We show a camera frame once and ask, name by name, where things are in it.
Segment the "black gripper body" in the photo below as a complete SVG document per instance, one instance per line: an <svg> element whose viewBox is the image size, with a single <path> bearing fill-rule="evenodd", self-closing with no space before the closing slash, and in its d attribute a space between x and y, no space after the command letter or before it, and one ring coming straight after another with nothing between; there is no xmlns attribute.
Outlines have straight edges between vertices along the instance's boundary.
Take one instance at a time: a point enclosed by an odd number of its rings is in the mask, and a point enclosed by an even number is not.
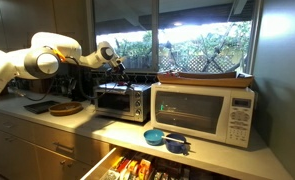
<svg viewBox="0 0 295 180"><path fill-rule="evenodd" d="M120 63L116 65L111 65L107 70L106 74L108 76L112 76L117 80L124 80L125 79L125 66Z"/></svg>

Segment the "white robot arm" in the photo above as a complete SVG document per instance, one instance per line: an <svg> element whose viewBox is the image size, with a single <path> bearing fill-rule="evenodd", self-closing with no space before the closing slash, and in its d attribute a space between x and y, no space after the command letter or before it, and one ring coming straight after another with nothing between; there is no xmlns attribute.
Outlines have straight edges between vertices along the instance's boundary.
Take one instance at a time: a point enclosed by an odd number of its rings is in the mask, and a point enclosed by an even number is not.
<svg viewBox="0 0 295 180"><path fill-rule="evenodd" d="M55 76L61 63L72 63L93 69L108 64L109 71L123 74L124 57L119 57L111 45L103 41L90 55L82 55L81 45L73 38L51 32L37 32L31 47L11 52L0 50L0 93L15 77L47 79Z"/></svg>

